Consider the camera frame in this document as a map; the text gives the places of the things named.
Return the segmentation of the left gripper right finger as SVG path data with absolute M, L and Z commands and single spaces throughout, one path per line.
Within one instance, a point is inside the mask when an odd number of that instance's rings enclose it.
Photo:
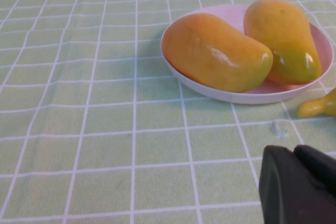
M 310 174 L 335 195 L 335 159 L 309 145 L 297 145 L 293 153 Z

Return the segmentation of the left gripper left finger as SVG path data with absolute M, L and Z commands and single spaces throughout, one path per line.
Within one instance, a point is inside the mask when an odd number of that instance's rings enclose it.
M 268 145 L 262 158 L 259 196 L 265 223 L 335 223 L 335 195 L 293 151 Z

